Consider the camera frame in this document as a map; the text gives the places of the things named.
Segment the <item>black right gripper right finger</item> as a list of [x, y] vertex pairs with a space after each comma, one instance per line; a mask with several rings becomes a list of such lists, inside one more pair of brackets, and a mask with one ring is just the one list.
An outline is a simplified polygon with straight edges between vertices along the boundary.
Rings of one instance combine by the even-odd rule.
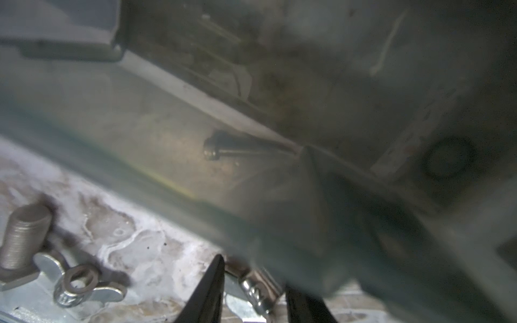
[[285, 299], [289, 323], [337, 323], [321, 298], [312, 297], [288, 285]]

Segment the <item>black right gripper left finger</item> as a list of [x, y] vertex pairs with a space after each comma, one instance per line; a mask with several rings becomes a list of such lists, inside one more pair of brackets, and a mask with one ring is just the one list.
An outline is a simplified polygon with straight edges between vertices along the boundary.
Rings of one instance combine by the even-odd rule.
[[174, 323], [221, 322], [224, 284], [225, 261], [217, 254]]

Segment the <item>silver wing nut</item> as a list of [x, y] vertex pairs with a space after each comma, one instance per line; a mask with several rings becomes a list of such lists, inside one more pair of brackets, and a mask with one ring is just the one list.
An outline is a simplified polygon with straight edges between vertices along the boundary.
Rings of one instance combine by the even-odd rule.
[[125, 286], [101, 281], [100, 271], [91, 264], [69, 266], [64, 256], [51, 250], [34, 255], [33, 261], [40, 273], [53, 284], [53, 301], [61, 308], [74, 308], [86, 301], [102, 304], [125, 299]]
[[275, 322], [285, 281], [263, 266], [225, 256], [224, 303], [241, 322]]

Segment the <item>thin silver pin screw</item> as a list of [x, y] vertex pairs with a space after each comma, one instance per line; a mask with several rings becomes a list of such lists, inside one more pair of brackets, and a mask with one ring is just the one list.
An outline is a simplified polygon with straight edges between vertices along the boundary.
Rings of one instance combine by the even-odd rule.
[[250, 157], [270, 155], [295, 155], [297, 150], [276, 141], [251, 135], [235, 135], [226, 131], [215, 131], [203, 143], [203, 156], [216, 161], [221, 157]]

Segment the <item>clear plastic organizer box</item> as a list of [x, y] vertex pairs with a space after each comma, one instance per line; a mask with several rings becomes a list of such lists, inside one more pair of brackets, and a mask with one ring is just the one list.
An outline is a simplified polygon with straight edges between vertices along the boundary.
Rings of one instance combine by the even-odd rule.
[[314, 296], [516, 321], [515, 1], [2, 1], [1, 135]]

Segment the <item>large hex bolt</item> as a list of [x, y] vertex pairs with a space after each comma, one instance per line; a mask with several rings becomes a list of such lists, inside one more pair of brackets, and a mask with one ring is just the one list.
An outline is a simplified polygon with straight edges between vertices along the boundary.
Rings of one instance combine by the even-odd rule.
[[38, 278], [33, 256], [43, 247], [52, 218], [51, 210], [40, 203], [19, 207], [9, 216], [1, 245], [1, 291]]

